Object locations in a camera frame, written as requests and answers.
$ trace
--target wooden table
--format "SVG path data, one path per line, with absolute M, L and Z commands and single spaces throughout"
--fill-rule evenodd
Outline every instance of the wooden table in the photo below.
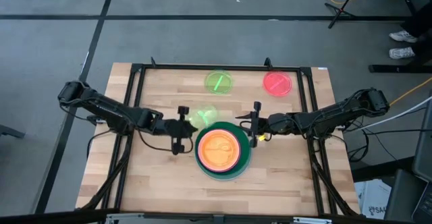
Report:
M 123 102 L 131 63 L 114 63 L 105 95 Z M 312 68 L 318 107 L 335 102 L 329 72 L 326 68 Z M 253 102 L 262 102 L 261 117 L 278 112 L 301 111 L 296 74 L 289 74 L 293 87 L 289 95 L 268 95 L 262 86 L 265 72 L 232 71 L 234 86 L 229 94 L 211 94 L 203 83 L 209 71 L 147 69 L 141 107 L 158 110 L 164 119 L 178 118 L 177 107 L 191 109 L 213 105 L 219 110 L 220 121 L 238 124 L 236 116 L 253 110 Z M 304 79 L 308 110 L 311 102 L 308 84 Z M 136 86 L 132 90 L 134 102 Z M 98 125 L 96 134 L 107 130 Z M 170 148 L 165 136 L 144 139 L 153 146 Z M 93 140 L 82 179 L 77 207 L 86 204 L 107 177 L 115 134 Z M 184 141 L 185 148 L 189 142 Z M 350 207 L 359 212 L 350 164 L 343 142 L 326 140 L 327 156 L 334 186 Z M 117 184 L 114 183 L 109 206 L 113 206 Z M 321 191 L 326 213 L 329 213 L 327 193 Z M 160 213 L 225 213 L 251 215 L 317 215 L 315 194 L 306 141 L 301 136 L 273 136 L 270 142 L 259 142 L 252 150 L 249 168 L 231 181 L 217 181 L 207 177 L 198 167 L 192 153 L 173 156 L 170 152 L 145 146 L 138 134 L 134 136 L 125 182 L 121 211 Z

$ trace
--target orange plate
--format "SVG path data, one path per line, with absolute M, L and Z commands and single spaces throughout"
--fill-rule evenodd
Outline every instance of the orange plate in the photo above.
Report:
M 231 132 L 212 130 L 201 138 L 198 157 L 210 171 L 228 171 L 240 158 L 240 144 Z

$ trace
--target red plate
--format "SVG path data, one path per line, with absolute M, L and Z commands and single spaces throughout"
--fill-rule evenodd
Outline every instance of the red plate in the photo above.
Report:
M 292 81 L 286 73 L 268 72 L 264 76 L 263 86 L 272 96 L 285 96 L 292 89 Z

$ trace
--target shoe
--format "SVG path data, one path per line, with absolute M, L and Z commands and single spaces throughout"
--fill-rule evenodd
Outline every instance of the shoe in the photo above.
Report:
M 402 30 L 400 32 L 392 32 L 391 34 L 389 34 L 389 36 L 390 38 L 399 42 L 415 43 L 418 40 L 418 38 L 414 37 L 405 30 Z
M 416 56 L 411 47 L 403 49 L 390 49 L 389 56 L 392 59 L 403 59 Z

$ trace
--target green bowl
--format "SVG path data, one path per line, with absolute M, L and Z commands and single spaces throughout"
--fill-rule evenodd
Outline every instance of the green bowl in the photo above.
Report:
M 204 165 L 200 162 L 198 157 L 198 145 L 201 141 L 201 138 L 211 130 L 227 130 L 231 132 L 240 143 L 240 159 L 238 159 L 238 162 L 234 165 L 233 168 L 231 168 L 228 171 L 225 172 L 214 172 L 208 170 Z M 246 136 L 246 134 L 241 130 L 238 126 L 229 123 L 229 122 L 216 122 L 212 126 L 203 129 L 198 137 L 196 138 L 195 142 L 195 159 L 198 163 L 198 166 L 201 168 L 201 170 L 207 174 L 209 177 L 212 177 L 213 179 L 217 180 L 231 180 L 235 177 L 238 177 L 240 174 L 246 170 L 246 168 L 249 166 L 250 158 L 252 156 L 252 149 L 249 146 L 249 139 Z

